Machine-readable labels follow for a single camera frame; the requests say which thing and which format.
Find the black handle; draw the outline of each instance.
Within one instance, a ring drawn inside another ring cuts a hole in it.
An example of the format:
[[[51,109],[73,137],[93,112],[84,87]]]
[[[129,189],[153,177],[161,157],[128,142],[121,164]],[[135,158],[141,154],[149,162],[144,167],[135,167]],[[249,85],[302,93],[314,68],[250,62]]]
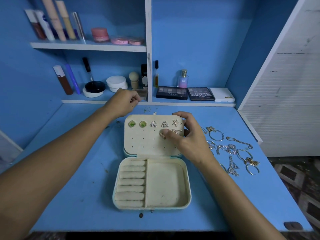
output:
[[[83,64],[85,66],[85,69],[87,72],[91,72],[90,66],[89,66],[89,61],[87,57],[82,57]]]

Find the black makeup palette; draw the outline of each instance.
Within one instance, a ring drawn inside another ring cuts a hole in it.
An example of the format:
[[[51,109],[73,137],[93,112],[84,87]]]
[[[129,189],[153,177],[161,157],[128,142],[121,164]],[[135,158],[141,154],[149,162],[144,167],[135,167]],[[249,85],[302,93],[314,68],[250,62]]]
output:
[[[186,88],[159,86],[156,97],[162,99],[188,100],[188,93]]]
[[[191,101],[213,101],[214,96],[208,88],[188,88]]]

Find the person's right arm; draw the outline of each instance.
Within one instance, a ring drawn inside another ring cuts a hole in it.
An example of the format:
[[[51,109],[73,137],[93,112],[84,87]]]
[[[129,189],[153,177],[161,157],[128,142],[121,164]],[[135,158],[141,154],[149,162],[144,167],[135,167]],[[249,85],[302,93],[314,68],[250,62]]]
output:
[[[192,114],[177,112],[186,119],[184,136],[164,129],[163,134],[203,174],[237,239],[285,239],[257,210],[211,153],[206,138]]]

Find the blue desk surface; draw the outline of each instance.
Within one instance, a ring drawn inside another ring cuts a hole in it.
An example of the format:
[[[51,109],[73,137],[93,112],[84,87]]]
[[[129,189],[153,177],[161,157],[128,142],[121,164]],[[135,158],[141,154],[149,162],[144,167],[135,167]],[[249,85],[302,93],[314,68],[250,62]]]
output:
[[[85,118],[101,104],[63,104],[34,140],[22,152],[18,160],[55,139]],[[240,167],[234,181],[244,191],[258,210],[278,229],[286,231],[283,222],[299,222],[305,230],[311,226],[303,216],[276,171],[256,143],[236,109],[232,107],[191,106],[137,106],[132,114],[167,115],[185,110],[193,113],[202,127],[213,126],[225,136],[235,137],[253,145],[250,150],[260,162],[260,174],[250,175],[242,161],[234,156]],[[192,201],[184,210],[120,211],[112,202],[112,191],[118,166],[125,158],[124,120],[119,118],[110,124],[98,138],[79,169],[70,181],[50,202],[33,231],[227,231],[228,226],[216,201],[207,189],[196,167],[185,160],[188,168]],[[234,143],[239,149],[245,145]],[[222,151],[216,156],[228,168],[229,154]]]

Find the pink compact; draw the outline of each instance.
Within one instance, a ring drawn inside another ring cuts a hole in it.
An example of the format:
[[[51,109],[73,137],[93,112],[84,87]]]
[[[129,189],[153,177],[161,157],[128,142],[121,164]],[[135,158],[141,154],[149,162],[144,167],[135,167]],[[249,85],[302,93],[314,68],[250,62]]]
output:
[[[112,44],[128,44],[128,39],[124,37],[116,37],[116,38],[111,38],[111,43]]]
[[[109,35],[106,28],[92,28],[91,32],[95,42],[106,42],[109,40]]]
[[[129,44],[133,44],[133,45],[141,45],[143,44],[144,39],[142,38],[131,38],[129,39]]]

